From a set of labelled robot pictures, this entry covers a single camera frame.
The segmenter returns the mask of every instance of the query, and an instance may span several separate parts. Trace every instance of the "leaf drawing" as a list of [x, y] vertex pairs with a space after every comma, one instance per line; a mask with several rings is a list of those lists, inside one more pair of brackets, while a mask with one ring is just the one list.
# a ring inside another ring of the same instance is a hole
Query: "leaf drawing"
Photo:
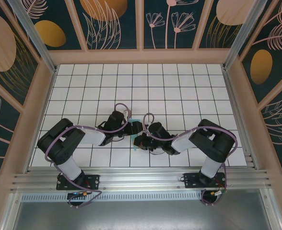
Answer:
[[105, 2], [106, 11], [98, 0], [82, 0], [93, 17], [83, 13], [87, 25], [87, 45], [90, 49], [117, 49], [121, 41], [121, 27], [118, 16]]
[[267, 38], [256, 41], [253, 45], [263, 41], [267, 41], [269, 49], [282, 50], [282, 24], [275, 26]]
[[262, 114], [272, 142], [282, 145], [282, 100], [267, 105]]
[[48, 8], [46, 0], [21, 0], [28, 16], [39, 19]]

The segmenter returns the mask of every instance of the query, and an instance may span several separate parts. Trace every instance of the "gray metal surface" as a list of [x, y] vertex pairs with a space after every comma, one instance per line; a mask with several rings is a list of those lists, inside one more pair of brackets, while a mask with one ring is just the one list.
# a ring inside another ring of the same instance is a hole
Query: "gray metal surface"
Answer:
[[[59, 172], [54, 167], [30, 167], [27, 174], [17, 174], [11, 185], [12, 192], [57, 192]], [[99, 189], [105, 192], [145, 192], [186, 190], [180, 178], [184, 173], [198, 173], [200, 168], [82, 168], [85, 174], [100, 175]], [[243, 168], [227, 168], [227, 189], [270, 188], [267, 172]]]
[[188, 201], [21, 203], [15, 230], [270, 230], [259, 192], [229, 191], [216, 206]]

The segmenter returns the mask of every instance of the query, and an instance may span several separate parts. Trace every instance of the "white tile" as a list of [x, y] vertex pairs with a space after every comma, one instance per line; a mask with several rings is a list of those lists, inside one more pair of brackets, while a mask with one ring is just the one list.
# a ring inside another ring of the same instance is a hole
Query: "white tile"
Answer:
[[194, 87], [180, 87], [182, 100], [197, 100], [197, 92]]
[[183, 151], [178, 155], [170, 156], [171, 167], [185, 167], [189, 166], [188, 151]]
[[233, 115], [219, 115], [220, 126], [228, 130], [237, 130], [236, 121]]
[[101, 87], [102, 75], [88, 75], [86, 87]]
[[162, 64], [148, 64], [149, 74], [162, 74]]
[[62, 115], [65, 101], [50, 101], [48, 104], [47, 115]]
[[240, 136], [239, 136], [239, 132], [237, 130], [232, 130], [231, 131], [237, 138], [237, 141], [238, 141], [238, 147], [242, 147], [242, 144], [241, 144], [241, 140], [240, 140]]
[[112, 148], [130, 148], [130, 136], [124, 137], [121, 141], [114, 141], [120, 138], [113, 138]]
[[81, 101], [84, 88], [69, 88], [68, 101]]
[[91, 167], [109, 167], [110, 149], [93, 149]]
[[215, 101], [218, 114], [233, 114], [232, 106], [229, 101]]
[[58, 75], [72, 75], [74, 64], [62, 64], [59, 67]]
[[214, 101], [199, 101], [200, 114], [217, 114]]
[[69, 87], [71, 75], [58, 75], [54, 87]]
[[114, 111], [114, 101], [99, 101], [98, 102], [98, 115], [110, 115]]
[[198, 101], [182, 101], [184, 114], [200, 114]]
[[83, 101], [81, 115], [94, 115], [97, 112], [98, 101]]
[[116, 88], [101, 88], [99, 99], [100, 100], [115, 100]]
[[63, 118], [69, 119], [74, 125], [78, 124], [79, 115], [65, 115]]
[[129, 167], [130, 149], [112, 149], [110, 167]]
[[83, 100], [98, 100], [100, 88], [85, 88], [83, 93]]
[[117, 100], [131, 100], [131, 88], [117, 87]]
[[165, 91], [163, 87], [150, 87], [149, 88], [149, 100], [164, 100]]
[[50, 130], [61, 120], [62, 115], [46, 115], [44, 118], [42, 130]]
[[176, 64], [163, 64], [164, 74], [178, 74]]
[[193, 74], [208, 74], [205, 64], [192, 64]]
[[149, 101], [149, 112], [158, 115], [165, 114], [165, 102], [164, 101]]
[[216, 125], [220, 125], [218, 115], [201, 115], [202, 119], [207, 119]]
[[177, 64], [178, 74], [188, 75], [193, 74], [191, 64]]
[[209, 75], [212, 87], [225, 87], [225, 81], [222, 75]]
[[66, 101], [63, 114], [75, 115], [80, 113], [81, 101]]
[[168, 130], [185, 130], [183, 115], [166, 116]]
[[117, 76], [116, 75], [103, 75], [101, 87], [116, 87]]
[[229, 100], [226, 88], [212, 88], [213, 96], [215, 100]]
[[70, 81], [70, 87], [84, 87], [86, 79], [86, 75], [73, 75]]
[[207, 64], [209, 74], [222, 75], [222, 69], [220, 64]]
[[148, 151], [137, 149], [131, 150], [130, 153], [130, 166], [131, 167], [149, 167], [150, 166], [150, 154]]
[[179, 87], [165, 87], [164, 93], [166, 100], [181, 100]]
[[118, 75], [120, 74], [132, 74], [132, 64], [119, 64]]
[[81, 126], [95, 127], [96, 115], [80, 115], [78, 124]]
[[193, 75], [179, 75], [179, 84], [184, 87], [194, 87]]
[[160, 122], [162, 126], [166, 129], [166, 115], [155, 115], [155, 120], [154, 122]]
[[[117, 103], [122, 103], [122, 104], [126, 105], [129, 110], [131, 110], [131, 100], [130, 101], [123, 101], [123, 100], [116, 101], [116, 104]], [[119, 104], [117, 106], [117, 111], [120, 111], [121, 113], [124, 113], [125, 110], [126, 110], [126, 108], [123, 105]]]
[[181, 101], [165, 101], [166, 114], [183, 114]]
[[242, 148], [237, 148], [235, 152], [228, 157], [228, 162], [229, 166], [246, 166], [247, 162]]
[[92, 149], [76, 149], [73, 159], [79, 167], [90, 167]]
[[[163, 152], [162, 149], [157, 149], [156, 150], [158, 153]], [[169, 162], [169, 155], [166, 153], [159, 154], [159, 155], [150, 155], [151, 159], [151, 167], [168, 167], [170, 165]]]
[[200, 115], [184, 115], [186, 130], [197, 127], [201, 121]]
[[163, 87], [164, 79], [162, 75], [149, 75], [149, 87]]
[[196, 87], [211, 87], [208, 75], [194, 75]]
[[148, 101], [132, 101], [132, 114], [144, 115], [149, 112]]
[[177, 87], [179, 86], [178, 75], [164, 75], [165, 87]]
[[133, 100], [148, 100], [147, 88], [145, 87], [132, 88], [132, 99]]
[[87, 75], [89, 64], [75, 64], [73, 75]]
[[50, 99], [52, 101], [65, 101], [66, 96], [68, 95], [68, 89], [69, 88], [54, 88]]
[[210, 87], [197, 87], [199, 100], [213, 100], [212, 89]]
[[131, 87], [132, 86], [132, 75], [118, 75], [117, 76], [117, 87]]
[[32, 167], [50, 166], [50, 162], [45, 160], [45, 155], [44, 155], [44, 152], [42, 152], [42, 150], [36, 149], [31, 166]]
[[133, 74], [147, 74], [147, 64], [133, 64]]
[[90, 64], [88, 69], [88, 75], [102, 75], [103, 64]]
[[205, 153], [203, 153], [198, 148], [188, 149], [188, 153], [189, 153], [190, 167], [202, 167], [203, 166], [205, 159], [206, 159]]
[[117, 64], [104, 64], [103, 75], [117, 75], [118, 73]]
[[147, 87], [147, 75], [133, 75], [132, 76], [133, 87]]

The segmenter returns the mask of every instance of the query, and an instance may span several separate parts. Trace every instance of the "metal floor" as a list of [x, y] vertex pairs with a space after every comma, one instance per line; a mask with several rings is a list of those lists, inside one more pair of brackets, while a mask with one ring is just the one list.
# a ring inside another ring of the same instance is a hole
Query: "metal floor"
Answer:
[[228, 191], [216, 206], [199, 200], [21, 203], [15, 230], [271, 230], [257, 190]]

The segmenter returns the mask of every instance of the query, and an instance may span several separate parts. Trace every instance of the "purple cable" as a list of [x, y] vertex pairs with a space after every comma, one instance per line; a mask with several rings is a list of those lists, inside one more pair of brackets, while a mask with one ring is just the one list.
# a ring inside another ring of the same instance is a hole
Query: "purple cable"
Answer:
[[[60, 133], [60, 134], [51, 142], [50, 146], [48, 147], [48, 149], [47, 149], [46, 152], [45, 152], [45, 160], [48, 161], [48, 162], [53, 163], [52, 160], [48, 159], [48, 153], [49, 153], [49, 151], [50, 151], [51, 148], [54, 146], [54, 144], [57, 142], [57, 140], [60, 139], [60, 137], [62, 137], [65, 133], [69, 132], [69, 131], [70, 131], [71, 129], [73, 129], [73, 128], [85, 128], [85, 129], [90, 129], [90, 130], [97, 130], [97, 131], [100, 131], [100, 132], [103, 132], [103, 133], [116, 133], [116, 132], [122, 130], [122, 129], [128, 124], [129, 119], [130, 119], [130, 117], [131, 117], [131, 112], [130, 112], [130, 110], [128, 109], [128, 107], [127, 107], [125, 104], [123, 104], [123, 103], [117, 103], [117, 104], [114, 106], [114, 110], [115, 110], [115, 111], [116, 111], [116, 108], [117, 108], [118, 105], [123, 105], [123, 106], [127, 109], [127, 112], [128, 112], [127, 121], [124, 123], [124, 125], [123, 125], [121, 128], [118, 128], [117, 130], [114, 130], [114, 131], [105, 131], [105, 130], [101, 130], [101, 129], [98, 129], [98, 128], [93, 128], [93, 127], [90, 127], [90, 126], [71, 126], [71, 127], [67, 128], [67, 129], [65, 129], [62, 133]], [[78, 208], [78, 207], [86, 206], [87, 204], [91, 203], [95, 198], [97, 198], [99, 195], [101, 195], [102, 191], [84, 188], [84, 187], [81, 187], [81, 186], [75, 184], [72, 180], [70, 180], [70, 179], [63, 173], [63, 171], [62, 171], [57, 165], [54, 164], [54, 166], [55, 166], [56, 169], [58, 169], [58, 171], [59, 171], [61, 174], [63, 174], [64, 178], [65, 178], [66, 180], [68, 180], [68, 182], [70, 182], [70, 183], [71, 183], [72, 185], [74, 185], [75, 187], [80, 188], [80, 189], [82, 189], [82, 190], [84, 190], [84, 191], [88, 191], [88, 192], [98, 192], [98, 194], [95, 195], [91, 200], [89, 200], [89, 201], [87, 201], [87, 202], [85, 202], [85, 203], [82, 203], [82, 204], [79, 205], [79, 206], [72, 206], [72, 204], [71, 204], [71, 199], [74, 198], [74, 197], [72, 197], [72, 198], [69, 200], [69, 204], [70, 204], [71, 207], [76, 207], [76, 208]]]
[[[173, 138], [168, 138], [168, 139], [157, 138], [157, 137], [153, 136], [153, 135], [149, 132], [149, 130], [147, 129], [147, 127], [145, 126], [145, 118], [146, 118], [146, 116], [148, 116], [148, 115], [151, 115], [151, 116], [153, 117], [151, 123], [153, 123], [154, 120], [155, 120], [154, 114], [152, 114], [152, 113], [147, 113], [147, 114], [144, 115], [144, 117], [143, 117], [143, 128], [144, 128], [145, 132], [147, 133], [147, 135], [150, 136], [151, 138], [155, 139], [155, 140], [171, 141], [171, 140], [175, 140], [175, 139], [181, 137], [182, 135], [185, 135], [186, 133], [193, 132], [193, 131], [198, 130], [198, 129], [213, 129], [213, 130], [218, 130], [218, 131], [224, 132], [224, 133], [228, 134], [231, 138], [234, 139], [234, 141], [235, 141], [235, 147], [233, 148], [232, 151], [230, 151], [230, 153], [227, 155], [227, 157], [229, 157], [233, 152], [235, 152], [235, 150], [236, 150], [237, 147], [238, 147], [237, 138], [236, 138], [231, 132], [229, 132], [229, 131], [227, 131], [227, 130], [225, 130], [225, 129], [223, 129], [223, 128], [212, 127], [212, 126], [198, 126], [198, 127], [194, 127], [194, 128], [192, 128], [192, 129], [190, 129], [190, 130], [188, 130], [188, 131], [185, 131], [185, 132], [183, 132], [183, 133], [181, 133], [181, 134], [179, 134], [179, 135], [177, 135], [177, 136], [175, 136], [175, 137], [173, 137]], [[227, 183], [226, 183], [227, 179], [226, 179], [226, 166], [225, 166], [225, 163], [222, 163], [222, 164], [221, 164], [220, 169], [223, 169], [223, 168], [224, 168], [224, 174], [225, 174], [225, 188], [226, 188], [226, 186], [227, 186]], [[208, 201], [204, 200], [203, 196], [204, 196], [204, 193], [205, 193], [205, 192], [206, 192], [206, 189], [202, 190], [202, 193], [201, 193], [201, 202], [202, 202], [203, 204], [211, 204], [211, 205], [213, 205], [213, 203], [209, 203]], [[221, 198], [222, 198], [222, 194], [221, 194], [219, 200], [216, 201], [215, 203], [217, 204], [217, 203], [221, 200]]]

